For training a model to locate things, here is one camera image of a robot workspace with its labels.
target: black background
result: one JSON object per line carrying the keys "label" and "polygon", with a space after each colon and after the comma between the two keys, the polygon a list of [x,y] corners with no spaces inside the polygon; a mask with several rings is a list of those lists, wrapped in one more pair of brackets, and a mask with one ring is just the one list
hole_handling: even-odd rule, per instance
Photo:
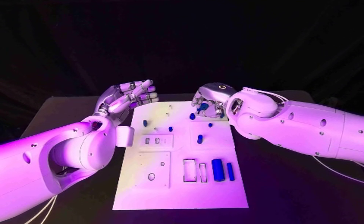
{"label": "black background", "polygon": [[153,79],[158,92],[305,90],[363,114],[364,0],[0,0],[0,121],[51,96]]}

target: dark table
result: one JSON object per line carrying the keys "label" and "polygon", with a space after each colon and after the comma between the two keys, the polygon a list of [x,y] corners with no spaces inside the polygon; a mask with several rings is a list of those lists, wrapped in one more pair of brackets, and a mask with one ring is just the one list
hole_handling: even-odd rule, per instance
{"label": "dark table", "polygon": [[[314,102],[305,91],[276,92],[291,100]],[[94,111],[99,97],[52,97],[23,133],[28,137],[81,121]],[[161,95],[161,101],[192,100],[192,94]],[[132,113],[123,123],[130,126]],[[237,159],[249,209],[178,209],[113,211],[125,157],[116,148],[107,167],[58,195],[47,223],[364,223],[364,184],[330,171],[311,156],[249,140],[233,129]],[[321,159],[337,171],[364,180],[361,167],[350,161]],[[22,224],[39,212],[42,203],[3,224]],[[34,221],[41,220],[45,211]]]}

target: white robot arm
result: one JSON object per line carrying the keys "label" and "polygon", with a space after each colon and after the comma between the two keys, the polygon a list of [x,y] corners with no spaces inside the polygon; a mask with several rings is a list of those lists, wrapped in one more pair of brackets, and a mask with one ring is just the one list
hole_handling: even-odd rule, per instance
{"label": "white robot arm", "polygon": [[[112,86],[81,122],[0,145],[0,221],[39,205],[109,164],[133,141],[129,110],[158,102],[152,80]],[[55,173],[51,164],[70,167]]]}
{"label": "white robot arm", "polygon": [[198,116],[217,117],[226,113],[230,124],[249,139],[263,137],[307,155],[364,163],[364,116],[252,88],[237,92],[223,83],[200,88],[192,106],[198,108]]}

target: circular hole in board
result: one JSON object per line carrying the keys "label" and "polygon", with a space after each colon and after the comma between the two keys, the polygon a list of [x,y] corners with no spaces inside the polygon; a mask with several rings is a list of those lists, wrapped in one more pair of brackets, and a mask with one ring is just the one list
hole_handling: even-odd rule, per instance
{"label": "circular hole in board", "polygon": [[148,179],[152,181],[155,178],[156,178],[155,173],[151,173],[151,174],[148,175]]}

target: rectangular outline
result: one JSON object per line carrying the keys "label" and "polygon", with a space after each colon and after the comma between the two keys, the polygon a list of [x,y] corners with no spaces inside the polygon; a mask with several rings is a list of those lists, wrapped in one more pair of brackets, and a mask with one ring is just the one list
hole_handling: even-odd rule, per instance
{"label": "rectangular outline", "polygon": [[[184,174],[185,174],[185,161],[187,160],[194,160],[194,163],[195,163],[195,159],[184,159]],[[197,182],[197,179],[198,178],[198,175],[195,176],[195,181],[185,181],[185,175],[184,175],[184,182],[188,183],[188,182]]]}
{"label": "rectangular outline", "polygon": [[201,183],[207,183],[207,181],[205,181],[205,182],[203,182],[201,165],[205,165],[205,173],[207,173],[207,164],[205,164],[205,163],[200,164],[200,176],[201,176]]}

